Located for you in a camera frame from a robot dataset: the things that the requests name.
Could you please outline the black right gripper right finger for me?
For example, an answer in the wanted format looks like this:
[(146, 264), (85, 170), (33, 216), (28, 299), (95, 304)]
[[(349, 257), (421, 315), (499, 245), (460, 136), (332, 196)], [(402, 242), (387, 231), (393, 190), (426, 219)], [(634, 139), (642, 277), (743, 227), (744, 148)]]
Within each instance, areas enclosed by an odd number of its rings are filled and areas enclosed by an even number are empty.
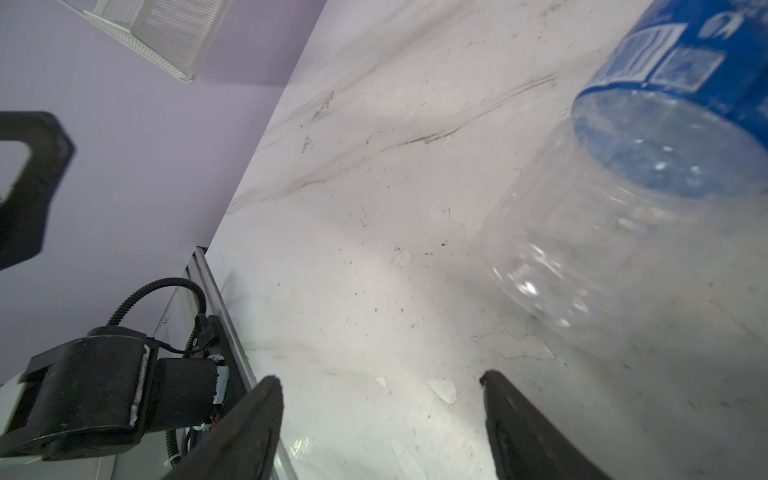
[(501, 372), (486, 371), (480, 384), (484, 391), (486, 430), (498, 478), (609, 478)]

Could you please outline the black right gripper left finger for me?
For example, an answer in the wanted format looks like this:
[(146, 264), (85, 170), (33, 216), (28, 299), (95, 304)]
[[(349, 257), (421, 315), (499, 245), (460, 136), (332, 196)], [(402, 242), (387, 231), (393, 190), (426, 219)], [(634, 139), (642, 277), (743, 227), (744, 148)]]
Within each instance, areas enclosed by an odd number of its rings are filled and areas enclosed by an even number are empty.
[(280, 440), (283, 412), (280, 380), (275, 376), (263, 378), (166, 477), (268, 479)]

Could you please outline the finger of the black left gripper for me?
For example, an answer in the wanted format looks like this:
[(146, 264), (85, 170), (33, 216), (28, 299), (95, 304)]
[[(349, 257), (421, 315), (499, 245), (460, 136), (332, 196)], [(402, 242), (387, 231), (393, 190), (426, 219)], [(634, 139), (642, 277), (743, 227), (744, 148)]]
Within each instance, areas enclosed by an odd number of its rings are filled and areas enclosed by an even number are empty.
[(43, 111), (3, 111), (1, 139), (29, 149), (9, 196), (1, 202), (5, 270), (42, 251), (50, 206), (76, 148), (57, 117)]

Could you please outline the small bottle blue label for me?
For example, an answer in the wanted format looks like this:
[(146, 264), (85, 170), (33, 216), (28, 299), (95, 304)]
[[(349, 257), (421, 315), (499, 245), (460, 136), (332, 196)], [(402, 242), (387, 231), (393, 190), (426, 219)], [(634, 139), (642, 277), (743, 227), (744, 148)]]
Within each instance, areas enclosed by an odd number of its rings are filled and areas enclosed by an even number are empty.
[(656, 1), (486, 218), (476, 252), (592, 351), (767, 235), (767, 5)]

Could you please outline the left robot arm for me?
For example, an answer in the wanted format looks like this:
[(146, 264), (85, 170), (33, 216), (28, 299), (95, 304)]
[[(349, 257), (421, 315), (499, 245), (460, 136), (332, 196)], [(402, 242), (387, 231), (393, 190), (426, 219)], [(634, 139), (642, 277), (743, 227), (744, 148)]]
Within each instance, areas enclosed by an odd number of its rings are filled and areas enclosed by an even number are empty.
[[(1, 265), (38, 255), (53, 196), (75, 147), (58, 119), (42, 111), (5, 111), (1, 138), (28, 150), (1, 203)], [(123, 319), (164, 288), (190, 292), (197, 312), (187, 346), (176, 349), (126, 328)], [(219, 324), (195, 282), (153, 281), (132, 293), (107, 324), (34, 356), (1, 390), (1, 455), (62, 461), (120, 454), (147, 433), (205, 428), (221, 415), (229, 383), (213, 355)]]

